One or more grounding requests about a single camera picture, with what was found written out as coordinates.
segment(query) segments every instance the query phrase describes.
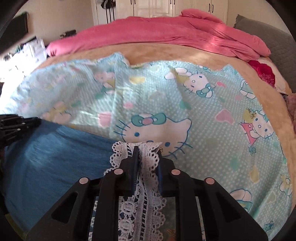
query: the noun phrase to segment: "hello kitty fabric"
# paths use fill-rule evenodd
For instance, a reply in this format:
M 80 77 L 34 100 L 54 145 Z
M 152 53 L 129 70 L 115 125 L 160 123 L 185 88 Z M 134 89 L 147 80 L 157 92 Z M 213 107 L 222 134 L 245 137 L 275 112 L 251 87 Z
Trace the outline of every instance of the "hello kitty fabric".
M 39 116 L 127 143 L 160 144 L 191 177 L 216 179 L 269 239 L 287 220 L 287 161 L 252 89 L 230 65 L 220 71 L 181 61 L 130 66 L 120 53 L 77 60 L 26 77 L 0 113 Z M 174 229 L 171 200 L 160 228 Z

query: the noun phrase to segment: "wardrobe door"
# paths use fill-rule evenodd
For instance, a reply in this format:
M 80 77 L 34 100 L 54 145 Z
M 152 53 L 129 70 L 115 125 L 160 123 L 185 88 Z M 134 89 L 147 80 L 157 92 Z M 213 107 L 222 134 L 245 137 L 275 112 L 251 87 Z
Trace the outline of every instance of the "wardrobe door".
M 153 0 L 153 17 L 172 17 L 174 0 Z
M 211 0 L 192 0 L 192 8 L 199 9 L 204 12 L 210 12 L 211 6 Z
M 211 14 L 227 23 L 228 0 L 212 0 Z
M 126 18 L 133 16 L 134 0 L 116 0 L 117 18 Z
M 132 0 L 134 16 L 150 18 L 152 9 L 149 7 L 149 0 Z
M 191 8 L 191 0 L 172 0 L 173 4 L 173 17 L 179 16 L 181 11 Z

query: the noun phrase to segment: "beige bed sheet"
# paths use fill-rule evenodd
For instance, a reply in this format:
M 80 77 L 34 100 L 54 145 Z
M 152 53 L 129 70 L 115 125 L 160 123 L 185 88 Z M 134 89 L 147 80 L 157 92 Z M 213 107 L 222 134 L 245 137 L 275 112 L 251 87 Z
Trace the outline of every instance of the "beige bed sheet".
M 254 91 L 263 110 L 269 117 L 276 135 L 279 137 L 283 152 L 287 158 L 291 181 L 296 180 L 296 134 L 283 97 L 270 85 L 263 82 L 256 71 L 246 62 L 223 55 L 205 52 L 191 47 L 160 44 L 160 43 L 130 43 L 111 45 L 74 54 L 51 57 L 39 68 L 72 59 L 98 59 L 114 52 L 121 52 L 131 64 L 151 62 L 156 60 L 181 60 L 211 69 L 221 69 L 231 64 L 246 80 Z M 296 203 L 296 185 L 293 186 L 293 207 Z

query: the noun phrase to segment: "television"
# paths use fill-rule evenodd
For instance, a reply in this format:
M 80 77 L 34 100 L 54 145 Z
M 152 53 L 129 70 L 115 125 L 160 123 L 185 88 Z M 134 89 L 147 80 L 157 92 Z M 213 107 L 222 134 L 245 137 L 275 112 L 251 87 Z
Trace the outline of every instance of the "television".
M 0 54 L 20 41 L 28 32 L 28 12 L 23 12 L 12 19 L 0 37 Z

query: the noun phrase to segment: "silver rivet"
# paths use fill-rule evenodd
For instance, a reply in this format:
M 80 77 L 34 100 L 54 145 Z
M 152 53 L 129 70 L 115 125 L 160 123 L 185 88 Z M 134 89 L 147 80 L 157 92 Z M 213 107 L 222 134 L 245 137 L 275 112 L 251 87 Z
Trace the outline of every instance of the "silver rivet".
M 122 170 L 122 169 L 120 169 L 120 168 L 118 168 L 118 169 L 115 169 L 115 170 L 114 170 L 114 174 L 116 174 L 116 175 L 123 174 L 123 170 Z
M 181 173 L 181 172 L 180 172 L 180 170 L 178 170 L 178 169 L 173 169 L 173 170 L 172 170 L 172 174 L 175 175 L 175 176 L 180 175 L 180 173 Z
M 213 184 L 215 183 L 215 180 L 214 180 L 213 178 L 209 177 L 209 178 L 207 178 L 207 179 L 205 180 L 205 182 L 206 182 L 207 184 L 213 185 Z
M 88 183 L 88 181 L 89 181 L 89 179 L 87 177 L 82 177 L 82 178 L 80 178 L 79 183 L 86 184 L 86 183 Z

